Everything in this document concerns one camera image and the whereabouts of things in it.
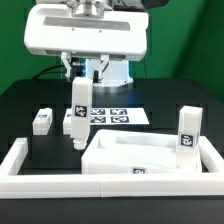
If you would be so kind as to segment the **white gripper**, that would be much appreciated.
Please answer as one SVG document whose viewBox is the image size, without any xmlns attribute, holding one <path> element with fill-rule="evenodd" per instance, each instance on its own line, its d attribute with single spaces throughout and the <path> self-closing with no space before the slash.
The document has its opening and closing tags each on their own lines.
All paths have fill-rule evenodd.
<svg viewBox="0 0 224 224">
<path fill-rule="evenodd" d="M 60 56 L 71 81 L 71 55 L 100 58 L 100 83 L 112 60 L 141 60 L 147 50 L 149 16 L 143 12 L 105 11 L 103 18 L 76 17 L 65 4 L 38 4 L 27 19 L 24 44 L 36 55 Z"/>
</svg>

